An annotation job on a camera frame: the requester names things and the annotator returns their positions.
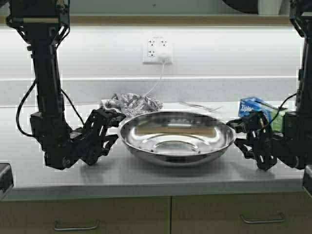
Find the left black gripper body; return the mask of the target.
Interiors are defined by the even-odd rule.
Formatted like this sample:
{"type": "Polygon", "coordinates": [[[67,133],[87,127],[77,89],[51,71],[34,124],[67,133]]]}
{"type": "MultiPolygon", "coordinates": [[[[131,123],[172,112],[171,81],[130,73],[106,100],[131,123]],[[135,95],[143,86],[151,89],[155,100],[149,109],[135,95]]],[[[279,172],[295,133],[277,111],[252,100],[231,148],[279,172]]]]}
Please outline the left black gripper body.
{"type": "Polygon", "coordinates": [[[69,165],[82,160],[91,166],[97,163],[102,155],[102,140],[107,136],[110,126],[107,125],[109,114],[107,109],[93,109],[83,127],[71,133],[69,165]]]}

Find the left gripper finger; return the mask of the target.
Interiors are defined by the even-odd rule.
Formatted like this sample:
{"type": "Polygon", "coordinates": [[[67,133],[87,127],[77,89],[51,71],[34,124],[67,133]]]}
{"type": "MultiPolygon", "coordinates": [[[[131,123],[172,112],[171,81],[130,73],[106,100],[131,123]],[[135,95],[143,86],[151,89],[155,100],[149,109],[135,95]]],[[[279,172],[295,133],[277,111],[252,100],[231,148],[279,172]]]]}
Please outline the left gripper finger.
{"type": "Polygon", "coordinates": [[[118,139],[117,134],[105,136],[102,140],[102,155],[107,156],[109,154],[110,149],[115,144],[118,139]]]}
{"type": "Polygon", "coordinates": [[[109,120],[107,125],[110,127],[118,127],[120,123],[126,118],[126,115],[116,111],[107,111],[109,120]]]}

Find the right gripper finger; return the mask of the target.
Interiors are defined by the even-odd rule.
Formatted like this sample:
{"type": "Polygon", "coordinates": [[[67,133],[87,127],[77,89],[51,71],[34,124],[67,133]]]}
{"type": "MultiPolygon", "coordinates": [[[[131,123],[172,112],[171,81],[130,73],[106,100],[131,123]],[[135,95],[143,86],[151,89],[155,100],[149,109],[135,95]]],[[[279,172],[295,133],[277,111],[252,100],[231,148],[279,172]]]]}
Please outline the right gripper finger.
{"type": "Polygon", "coordinates": [[[227,126],[234,129],[236,133],[247,133],[248,132],[248,118],[241,117],[238,119],[230,120],[226,123],[227,126]]]}
{"type": "Polygon", "coordinates": [[[254,159],[254,142],[247,139],[237,138],[234,141],[235,146],[243,153],[246,159],[254,159]]]}

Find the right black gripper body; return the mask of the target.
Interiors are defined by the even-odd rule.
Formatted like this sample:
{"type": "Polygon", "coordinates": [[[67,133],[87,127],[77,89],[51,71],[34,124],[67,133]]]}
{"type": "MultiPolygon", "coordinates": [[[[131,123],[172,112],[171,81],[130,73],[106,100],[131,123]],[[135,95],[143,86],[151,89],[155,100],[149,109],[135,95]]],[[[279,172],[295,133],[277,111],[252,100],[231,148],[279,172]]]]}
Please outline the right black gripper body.
{"type": "Polygon", "coordinates": [[[272,155],[271,126],[263,113],[250,113],[246,118],[245,146],[249,149],[244,157],[255,160],[259,169],[269,170],[277,163],[277,158],[272,155]]]}

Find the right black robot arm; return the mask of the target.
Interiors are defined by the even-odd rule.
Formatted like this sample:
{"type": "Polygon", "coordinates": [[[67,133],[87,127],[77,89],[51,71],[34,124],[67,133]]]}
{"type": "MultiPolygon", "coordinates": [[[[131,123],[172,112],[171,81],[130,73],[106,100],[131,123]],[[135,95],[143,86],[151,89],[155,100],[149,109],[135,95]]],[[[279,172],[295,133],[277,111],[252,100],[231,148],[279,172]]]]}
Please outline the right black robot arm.
{"type": "Polygon", "coordinates": [[[283,116],[281,132],[273,130],[273,120],[263,111],[251,111],[247,116],[227,122],[236,133],[235,146],[246,159],[253,159],[259,169],[269,170],[279,160],[285,165],[303,170],[312,163],[312,2],[290,1],[289,20],[298,35],[304,38],[298,88],[288,96],[295,100],[295,111],[283,116]]]}

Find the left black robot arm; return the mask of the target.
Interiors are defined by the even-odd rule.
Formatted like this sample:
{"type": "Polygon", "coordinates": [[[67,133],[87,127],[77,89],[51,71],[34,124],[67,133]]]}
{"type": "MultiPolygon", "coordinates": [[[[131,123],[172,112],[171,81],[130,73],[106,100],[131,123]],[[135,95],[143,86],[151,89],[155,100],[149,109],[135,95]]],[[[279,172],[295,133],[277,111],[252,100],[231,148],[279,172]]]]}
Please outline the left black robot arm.
{"type": "Polygon", "coordinates": [[[9,0],[7,26],[27,43],[33,60],[38,111],[31,114],[32,132],[44,151],[45,165],[64,170],[82,160],[88,165],[108,155],[117,135],[107,130],[118,127],[125,115],[115,110],[94,109],[82,126],[72,129],[65,120],[57,49],[70,32],[70,2],[64,0],[9,0]]]}

